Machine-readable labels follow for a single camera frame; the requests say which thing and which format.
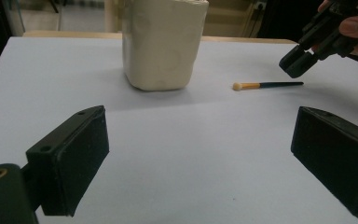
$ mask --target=robotic arm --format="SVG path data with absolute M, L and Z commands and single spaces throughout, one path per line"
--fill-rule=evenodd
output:
M 332 54 L 348 56 L 358 44 L 358 38 L 341 35 L 338 26 L 352 16 L 358 16 L 358 0 L 330 0 L 303 28 L 298 45 L 281 59 L 281 69 L 292 78 L 301 77 L 319 60 Z M 319 47 L 313 54 L 307 51 L 316 44 Z

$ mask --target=white table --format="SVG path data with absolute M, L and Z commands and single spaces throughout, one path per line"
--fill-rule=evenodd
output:
M 290 151 L 301 105 L 358 125 L 358 62 L 329 57 L 304 86 L 233 91 L 233 82 L 291 81 L 294 45 L 201 42 L 183 90 L 144 92 L 123 74 L 121 40 L 11 38 L 0 58 L 0 163 L 75 112 L 104 105 L 111 153 L 74 217 L 40 223 L 358 223 Z

